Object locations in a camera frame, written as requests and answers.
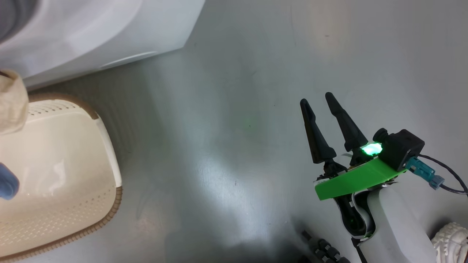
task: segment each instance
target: white washing machine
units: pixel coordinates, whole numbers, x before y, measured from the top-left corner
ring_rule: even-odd
[[[28,89],[184,46],[205,0],[0,0],[0,68]]]

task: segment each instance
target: laundry basket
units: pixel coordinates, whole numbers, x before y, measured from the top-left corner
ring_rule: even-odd
[[[77,240],[119,208],[122,179],[106,128],[75,97],[30,96],[24,128],[0,136],[0,162],[20,181],[12,200],[0,199],[0,262]]]

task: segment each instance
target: metallic table surface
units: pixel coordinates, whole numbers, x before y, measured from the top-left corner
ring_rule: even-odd
[[[303,228],[357,262],[338,208],[314,192],[322,166],[299,101],[338,155],[327,91],[368,139],[405,128],[463,171],[467,14],[461,0],[207,0],[182,50],[39,90],[95,107],[124,195],[106,227],[24,262],[291,262]],[[468,223],[466,197],[398,180],[429,235]]]

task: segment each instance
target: black cable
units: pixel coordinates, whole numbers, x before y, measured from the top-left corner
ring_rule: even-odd
[[[445,185],[443,185],[443,184],[440,186],[442,189],[447,190],[447,191],[452,192],[452,193],[463,194],[463,195],[467,195],[467,196],[468,196],[468,187],[465,185],[465,183],[464,183],[463,180],[460,178],[460,176],[459,176],[457,173],[455,173],[455,171],[453,171],[450,167],[448,167],[448,166],[447,166],[446,164],[444,164],[443,162],[438,161],[438,160],[436,160],[436,159],[434,159],[434,158],[432,158],[432,157],[430,157],[430,156],[427,156],[427,155],[422,155],[422,154],[420,154],[419,157],[423,157],[423,158],[426,158],[426,159],[428,159],[428,160],[431,160],[431,161],[433,161],[433,162],[439,164],[439,165],[442,166],[443,168],[447,169],[447,171],[448,171],[449,173],[451,173],[451,174],[455,177],[455,179],[457,179],[457,181],[460,183],[460,185],[461,185],[461,187],[463,188],[464,191],[455,190],[455,189],[452,189],[452,188],[450,188],[450,187],[447,187],[447,186],[445,186]]]

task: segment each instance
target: green bracket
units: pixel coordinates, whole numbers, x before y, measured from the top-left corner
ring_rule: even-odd
[[[319,183],[315,186],[315,192],[320,200],[335,198],[385,183],[405,171],[397,172],[377,157],[347,173]]]

